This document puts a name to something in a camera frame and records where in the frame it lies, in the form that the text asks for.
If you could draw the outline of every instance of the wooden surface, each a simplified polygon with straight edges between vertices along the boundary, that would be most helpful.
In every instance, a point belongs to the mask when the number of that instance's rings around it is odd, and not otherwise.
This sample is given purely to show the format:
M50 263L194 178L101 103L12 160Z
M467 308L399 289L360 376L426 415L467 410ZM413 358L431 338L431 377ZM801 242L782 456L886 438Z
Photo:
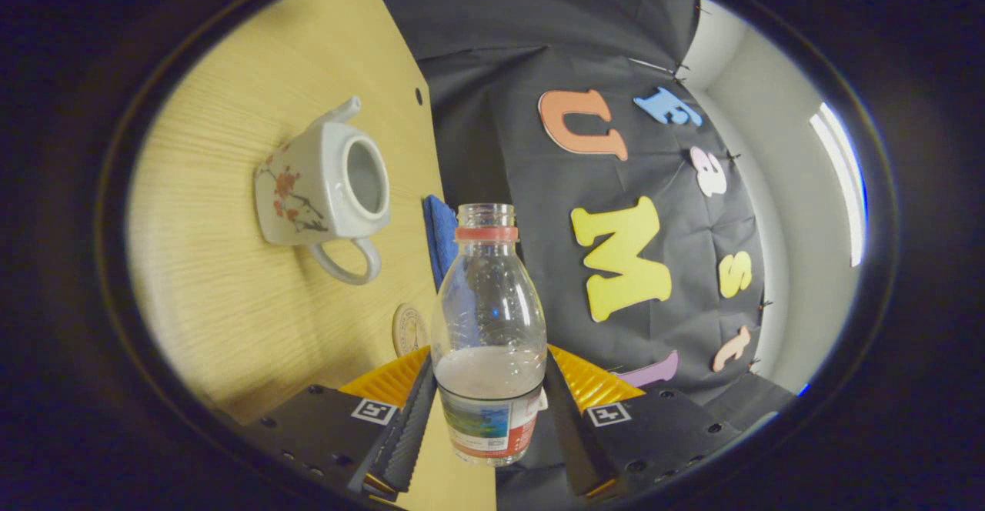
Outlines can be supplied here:
M349 124L379 144L391 185L390 225L372 237L383 269L367 286L335 280L305 249L265 243L252 187L274 147L354 94L362 111ZM428 86L382 0L281 0L216 45L152 126L128 226L145 321L187 386L239 421L311 382L339 387L396 357L398 304L430 317L429 193L442 191ZM349 242L325 248L362 270ZM454 457L439 406L398 504L495 508L493 470Z

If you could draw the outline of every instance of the blue cloth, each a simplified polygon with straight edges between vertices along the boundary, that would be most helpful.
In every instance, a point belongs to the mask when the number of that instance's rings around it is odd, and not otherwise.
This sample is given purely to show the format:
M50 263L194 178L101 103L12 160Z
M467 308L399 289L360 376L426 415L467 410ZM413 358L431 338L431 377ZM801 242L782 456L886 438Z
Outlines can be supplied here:
M434 195L429 195L425 199L425 228L428 230L428 249L432 256L434 287L439 288L451 262L458 255L458 244L455 243L458 219L451 207L444 205Z

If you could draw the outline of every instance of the coaster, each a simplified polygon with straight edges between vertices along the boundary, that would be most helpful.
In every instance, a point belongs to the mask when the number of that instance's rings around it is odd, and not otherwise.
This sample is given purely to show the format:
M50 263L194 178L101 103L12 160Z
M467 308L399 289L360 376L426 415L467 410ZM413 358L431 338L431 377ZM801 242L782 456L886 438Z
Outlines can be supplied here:
M398 357L428 345L428 328L421 312L409 303L402 303L393 314L393 350Z

